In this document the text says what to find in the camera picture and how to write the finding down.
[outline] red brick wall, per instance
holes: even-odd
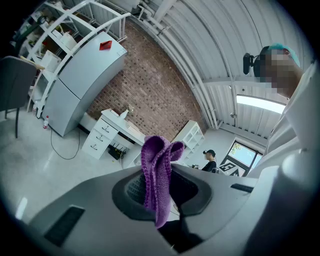
[[[190,87],[169,56],[137,24],[125,22],[127,50],[124,69],[94,99],[87,113],[96,120],[101,111],[118,113],[128,104],[133,113],[125,118],[145,135],[162,135],[171,141],[189,120],[202,132],[206,127],[200,106]]]

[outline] purple cloth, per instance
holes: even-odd
[[[177,161],[184,151],[180,141],[170,143],[162,136],[146,136],[141,149],[141,166],[145,176],[144,206],[155,211],[155,226],[161,228],[170,212],[170,161]]]

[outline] black slot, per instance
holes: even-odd
[[[241,185],[241,184],[238,184],[238,183],[232,184],[231,188],[233,188],[235,190],[241,190],[241,191],[244,191],[244,192],[248,192],[248,193],[251,193],[252,190],[254,190],[254,188],[252,186]]]
[[[44,238],[60,247],[84,212],[85,210],[83,208],[71,206],[64,212],[57,222],[54,223],[54,225],[44,235]]]

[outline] black shirt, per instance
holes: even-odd
[[[202,168],[202,171],[212,173],[213,169],[217,167],[216,161],[208,162],[205,167]]]

